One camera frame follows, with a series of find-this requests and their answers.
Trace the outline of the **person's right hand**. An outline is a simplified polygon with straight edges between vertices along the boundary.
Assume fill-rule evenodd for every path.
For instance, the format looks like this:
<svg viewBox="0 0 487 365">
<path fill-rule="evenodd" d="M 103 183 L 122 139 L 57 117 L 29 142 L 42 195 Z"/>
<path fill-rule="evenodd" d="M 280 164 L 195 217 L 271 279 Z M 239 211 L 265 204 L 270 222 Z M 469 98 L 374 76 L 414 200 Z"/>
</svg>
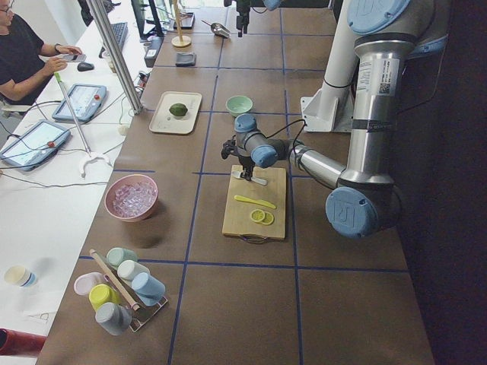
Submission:
<svg viewBox="0 0 487 365">
<path fill-rule="evenodd" d="M 60 55 L 80 55 L 82 54 L 83 52 L 81 51 L 80 48 L 78 48 L 77 46 L 64 46 L 64 45 L 61 45 L 59 43 L 56 43 L 55 46 L 54 46 L 54 50 L 56 51 L 57 54 L 60 54 Z"/>
</svg>

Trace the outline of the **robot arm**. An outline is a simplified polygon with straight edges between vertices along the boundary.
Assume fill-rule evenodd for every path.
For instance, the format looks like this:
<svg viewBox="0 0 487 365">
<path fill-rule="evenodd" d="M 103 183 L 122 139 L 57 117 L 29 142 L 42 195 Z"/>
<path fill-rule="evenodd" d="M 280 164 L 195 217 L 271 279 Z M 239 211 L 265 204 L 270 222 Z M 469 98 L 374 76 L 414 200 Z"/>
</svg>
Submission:
<svg viewBox="0 0 487 365">
<path fill-rule="evenodd" d="M 263 6 L 273 11 L 280 6 L 281 1 L 263 0 Z M 236 28 L 238 30 L 237 36 L 242 37 L 247 34 L 247 28 L 250 23 L 250 9 L 253 7 L 251 0 L 236 0 L 237 20 Z"/>
<path fill-rule="evenodd" d="M 349 155 L 340 164 L 297 139 L 265 136 L 249 113 L 234 122 L 222 157 L 234 155 L 251 180 L 255 167 L 290 160 L 330 188 L 326 217 L 343 236 L 357 239 L 396 224 L 401 201 L 388 173 L 405 64 L 447 44 L 449 1 L 343 1 L 322 87 L 302 99 L 303 128 L 330 132 L 355 91 Z"/>
</svg>

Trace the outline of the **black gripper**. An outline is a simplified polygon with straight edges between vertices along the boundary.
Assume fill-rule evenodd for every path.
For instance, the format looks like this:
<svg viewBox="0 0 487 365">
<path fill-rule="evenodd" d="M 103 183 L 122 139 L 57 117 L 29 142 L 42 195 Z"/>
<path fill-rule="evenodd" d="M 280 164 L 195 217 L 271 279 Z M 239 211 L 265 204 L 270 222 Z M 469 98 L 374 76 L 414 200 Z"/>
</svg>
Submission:
<svg viewBox="0 0 487 365">
<path fill-rule="evenodd" d="M 236 3 L 237 13 L 239 14 L 236 18 L 237 36 L 242 37 L 243 33 L 247 33 L 249 25 L 251 0 L 236 0 Z"/>
<path fill-rule="evenodd" d="M 242 177 L 245 180 L 251 181 L 253 177 L 254 162 L 250 156 L 239 156 L 240 164 L 243 167 Z"/>
</svg>

